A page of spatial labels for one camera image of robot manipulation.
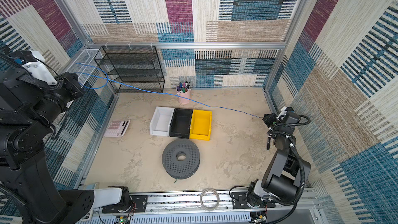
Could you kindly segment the grey filament spool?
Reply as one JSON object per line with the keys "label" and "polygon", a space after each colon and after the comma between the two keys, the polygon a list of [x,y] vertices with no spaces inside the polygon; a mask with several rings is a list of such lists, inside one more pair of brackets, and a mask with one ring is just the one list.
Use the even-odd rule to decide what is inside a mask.
{"label": "grey filament spool", "polygon": [[194,175],[200,166],[200,151],[190,139],[176,139],[165,147],[162,164],[172,178],[187,179]]}

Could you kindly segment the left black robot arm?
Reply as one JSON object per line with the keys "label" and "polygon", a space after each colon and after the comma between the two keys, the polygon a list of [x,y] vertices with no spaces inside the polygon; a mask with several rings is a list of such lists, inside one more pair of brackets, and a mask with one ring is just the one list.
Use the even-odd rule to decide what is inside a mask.
{"label": "left black robot arm", "polygon": [[4,47],[1,57],[12,65],[1,72],[1,192],[23,222],[74,224],[95,208],[129,211],[125,187],[59,191],[49,173],[43,139],[59,136],[53,122],[84,95],[78,76],[50,72],[37,51]]}

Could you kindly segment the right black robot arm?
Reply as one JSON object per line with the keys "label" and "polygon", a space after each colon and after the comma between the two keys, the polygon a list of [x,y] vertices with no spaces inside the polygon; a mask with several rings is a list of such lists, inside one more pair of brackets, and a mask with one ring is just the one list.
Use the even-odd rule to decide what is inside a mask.
{"label": "right black robot arm", "polygon": [[311,171],[311,164],[297,151],[295,127],[311,123],[311,119],[283,107],[280,114],[265,114],[268,127],[267,150],[271,145],[276,152],[262,178],[250,183],[245,194],[229,192],[234,208],[262,208],[268,203],[283,206],[298,203]]}

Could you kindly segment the black marker pen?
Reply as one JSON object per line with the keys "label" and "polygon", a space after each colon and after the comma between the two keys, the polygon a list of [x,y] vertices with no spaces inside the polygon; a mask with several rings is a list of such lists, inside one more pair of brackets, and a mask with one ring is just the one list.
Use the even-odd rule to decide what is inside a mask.
{"label": "black marker pen", "polygon": [[266,150],[270,150],[270,145],[271,145],[271,137],[267,137],[267,143],[266,143]]}

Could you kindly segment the black mesh shelf rack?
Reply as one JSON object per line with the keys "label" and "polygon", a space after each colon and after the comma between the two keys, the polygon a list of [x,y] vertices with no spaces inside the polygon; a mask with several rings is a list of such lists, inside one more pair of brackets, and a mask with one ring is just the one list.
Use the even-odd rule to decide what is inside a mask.
{"label": "black mesh shelf rack", "polygon": [[164,73],[153,46],[102,46],[94,61],[111,79],[116,93],[164,90]]}

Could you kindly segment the yellow plastic bin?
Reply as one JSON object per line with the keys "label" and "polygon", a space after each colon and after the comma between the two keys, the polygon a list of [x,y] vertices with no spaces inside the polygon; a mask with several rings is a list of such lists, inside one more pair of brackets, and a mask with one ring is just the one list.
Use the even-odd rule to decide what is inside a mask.
{"label": "yellow plastic bin", "polygon": [[190,125],[190,139],[210,141],[211,123],[211,111],[193,110]]}

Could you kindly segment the black plastic bin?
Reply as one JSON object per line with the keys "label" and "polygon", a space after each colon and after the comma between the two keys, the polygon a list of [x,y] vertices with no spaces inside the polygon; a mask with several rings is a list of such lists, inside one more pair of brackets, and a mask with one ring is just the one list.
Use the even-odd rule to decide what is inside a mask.
{"label": "black plastic bin", "polygon": [[190,125],[193,110],[175,108],[170,124],[170,137],[188,139],[190,137]]}

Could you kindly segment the pink pen cup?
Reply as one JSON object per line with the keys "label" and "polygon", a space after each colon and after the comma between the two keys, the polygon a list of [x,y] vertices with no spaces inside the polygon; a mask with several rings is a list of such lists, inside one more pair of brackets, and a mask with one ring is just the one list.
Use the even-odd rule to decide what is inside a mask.
{"label": "pink pen cup", "polygon": [[188,104],[191,99],[190,82],[179,83],[176,90],[179,103],[182,105]]}

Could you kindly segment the clear tubing coil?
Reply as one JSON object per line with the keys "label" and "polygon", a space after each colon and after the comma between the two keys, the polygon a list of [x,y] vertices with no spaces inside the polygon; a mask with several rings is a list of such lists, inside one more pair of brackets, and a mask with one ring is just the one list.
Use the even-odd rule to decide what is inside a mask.
{"label": "clear tubing coil", "polygon": [[206,188],[200,194],[199,203],[204,210],[208,212],[214,211],[220,204],[220,195],[217,190]]}

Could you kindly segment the white plastic bin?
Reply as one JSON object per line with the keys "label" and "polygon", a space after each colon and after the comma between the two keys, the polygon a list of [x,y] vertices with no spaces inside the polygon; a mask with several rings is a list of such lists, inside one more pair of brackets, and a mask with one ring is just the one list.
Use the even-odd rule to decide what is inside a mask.
{"label": "white plastic bin", "polygon": [[150,135],[154,136],[169,136],[170,125],[174,113],[173,107],[160,107],[155,108],[154,114],[150,121]]}

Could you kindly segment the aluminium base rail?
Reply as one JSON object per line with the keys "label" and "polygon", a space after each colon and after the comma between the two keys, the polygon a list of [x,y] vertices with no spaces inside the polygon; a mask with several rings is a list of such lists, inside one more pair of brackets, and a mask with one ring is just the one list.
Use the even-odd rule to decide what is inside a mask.
{"label": "aluminium base rail", "polygon": [[306,188],[295,211],[290,206],[268,203],[262,208],[234,208],[229,192],[246,193],[245,188],[218,190],[220,204],[208,212],[200,203],[199,191],[132,193],[134,212],[103,213],[94,209],[81,224],[261,224],[283,218],[284,224],[326,224],[322,206],[311,188]]}

